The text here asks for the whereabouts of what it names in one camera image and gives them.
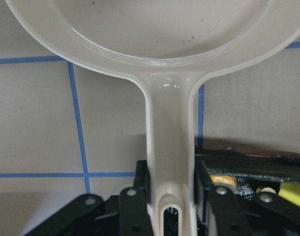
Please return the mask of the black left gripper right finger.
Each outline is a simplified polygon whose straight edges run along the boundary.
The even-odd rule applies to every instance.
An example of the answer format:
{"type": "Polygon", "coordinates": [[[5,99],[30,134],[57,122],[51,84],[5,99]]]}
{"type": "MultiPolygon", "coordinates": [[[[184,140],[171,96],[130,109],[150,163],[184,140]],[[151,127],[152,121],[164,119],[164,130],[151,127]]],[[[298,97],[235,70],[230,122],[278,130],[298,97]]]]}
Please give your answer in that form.
{"type": "Polygon", "coordinates": [[[194,193],[200,236],[300,236],[300,207],[270,192],[251,200],[215,185],[195,161],[194,193]]]}

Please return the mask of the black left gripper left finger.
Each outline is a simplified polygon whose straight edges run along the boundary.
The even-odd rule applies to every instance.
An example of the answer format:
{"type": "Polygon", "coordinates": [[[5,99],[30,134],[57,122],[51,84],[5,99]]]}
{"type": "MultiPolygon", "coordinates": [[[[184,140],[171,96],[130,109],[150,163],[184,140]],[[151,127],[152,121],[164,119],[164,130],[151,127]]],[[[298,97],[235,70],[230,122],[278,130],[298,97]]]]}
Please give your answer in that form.
{"type": "Polygon", "coordinates": [[[103,200],[83,194],[70,201],[29,236],[152,236],[147,212],[149,172],[146,161],[137,161],[133,185],[103,200]]]}

